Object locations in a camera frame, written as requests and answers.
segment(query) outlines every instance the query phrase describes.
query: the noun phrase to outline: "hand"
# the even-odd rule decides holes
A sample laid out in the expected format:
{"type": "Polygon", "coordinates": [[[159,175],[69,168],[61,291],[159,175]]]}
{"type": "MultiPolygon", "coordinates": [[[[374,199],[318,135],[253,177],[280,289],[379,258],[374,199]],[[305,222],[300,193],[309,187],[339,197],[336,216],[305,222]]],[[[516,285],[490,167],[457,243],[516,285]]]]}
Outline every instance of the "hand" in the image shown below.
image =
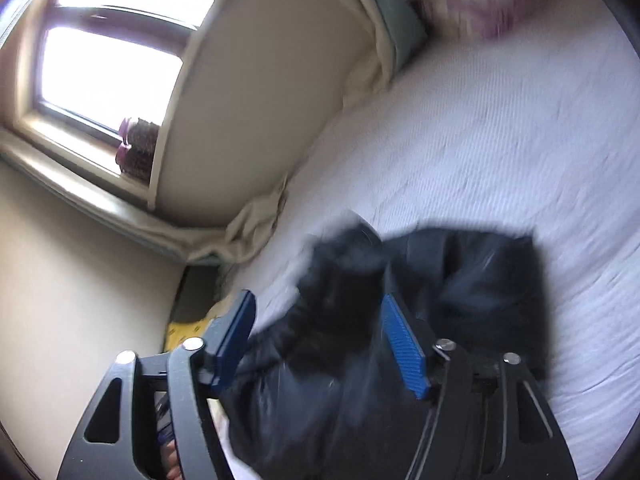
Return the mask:
{"type": "Polygon", "coordinates": [[[172,440],[168,445],[169,458],[167,463],[169,466],[169,472],[166,475],[167,480],[182,480],[182,472],[180,471],[180,464],[178,462],[178,452],[175,450],[175,440],[172,440]]]}

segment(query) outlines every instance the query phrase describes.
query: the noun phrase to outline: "white bed sheet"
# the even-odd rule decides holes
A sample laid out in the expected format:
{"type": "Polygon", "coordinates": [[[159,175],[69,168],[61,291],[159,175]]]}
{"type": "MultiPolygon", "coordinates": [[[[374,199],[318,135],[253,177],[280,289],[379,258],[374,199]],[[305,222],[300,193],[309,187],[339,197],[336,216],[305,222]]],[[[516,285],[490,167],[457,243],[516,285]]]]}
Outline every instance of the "white bed sheet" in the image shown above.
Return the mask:
{"type": "Polygon", "coordinates": [[[639,111],[640,61],[601,0],[556,0],[499,41],[432,46],[328,125],[232,286],[257,295],[264,326],[295,294],[308,235],[345,211],[383,236],[433,223],[533,232],[550,403],[593,479],[640,409],[639,111]]]}

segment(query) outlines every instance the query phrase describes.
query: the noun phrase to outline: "blue gripper pad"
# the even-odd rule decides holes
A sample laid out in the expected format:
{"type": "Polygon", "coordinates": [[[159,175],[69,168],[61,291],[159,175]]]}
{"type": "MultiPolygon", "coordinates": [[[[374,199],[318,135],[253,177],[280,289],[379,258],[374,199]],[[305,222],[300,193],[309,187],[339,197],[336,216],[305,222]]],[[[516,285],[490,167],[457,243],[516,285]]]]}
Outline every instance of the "blue gripper pad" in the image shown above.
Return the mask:
{"type": "Polygon", "coordinates": [[[424,399],[430,387],[427,379],[427,358],[396,300],[390,294],[382,300],[381,319],[382,328],[400,368],[404,386],[411,390],[417,399],[424,399]]]}

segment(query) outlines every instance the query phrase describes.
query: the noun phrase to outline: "silver screw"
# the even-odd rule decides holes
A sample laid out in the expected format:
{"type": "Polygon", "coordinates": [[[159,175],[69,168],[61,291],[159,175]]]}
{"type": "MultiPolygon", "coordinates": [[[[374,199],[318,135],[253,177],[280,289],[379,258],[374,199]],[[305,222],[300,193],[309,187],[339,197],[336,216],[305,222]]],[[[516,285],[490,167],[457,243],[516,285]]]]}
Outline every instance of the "silver screw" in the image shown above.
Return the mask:
{"type": "Polygon", "coordinates": [[[125,350],[124,352],[121,352],[118,354],[118,356],[116,357],[116,362],[119,365],[128,365],[129,363],[132,363],[133,361],[135,361],[136,359],[136,353],[132,352],[131,350],[125,350]]]}
{"type": "Polygon", "coordinates": [[[456,344],[451,339],[438,339],[436,347],[443,352],[453,352],[456,349],[456,344]]]}
{"type": "Polygon", "coordinates": [[[507,352],[504,357],[504,362],[510,365],[519,365],[522,359],[518,354],[514,354],[513,352],[507,352]]]}
{"type": "Polygon", "coordinates": [[[185,350],[189,351],[199,350],[203,345],[204,341],[199,337],[190,337],[186,339],[184,343],[182,343],[182,346],[184,346],[185,350]]]}

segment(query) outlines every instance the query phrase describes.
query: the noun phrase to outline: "yellow object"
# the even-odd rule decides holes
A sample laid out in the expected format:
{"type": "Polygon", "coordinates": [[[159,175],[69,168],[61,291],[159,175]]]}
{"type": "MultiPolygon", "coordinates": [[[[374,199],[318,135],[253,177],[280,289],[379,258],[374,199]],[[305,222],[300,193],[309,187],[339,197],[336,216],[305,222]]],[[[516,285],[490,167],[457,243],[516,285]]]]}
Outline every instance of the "yellow object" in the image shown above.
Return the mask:
{"type": "Polygon", "coordinates": [[[224,300],[212,306],[203,319],[194,323],[169,323],[164,338],[164,351],[170,352],[190,337],[201,337],[211,320],[222,317],[229,311],[235,298],[236,293],[229,294],[224,300]]]}

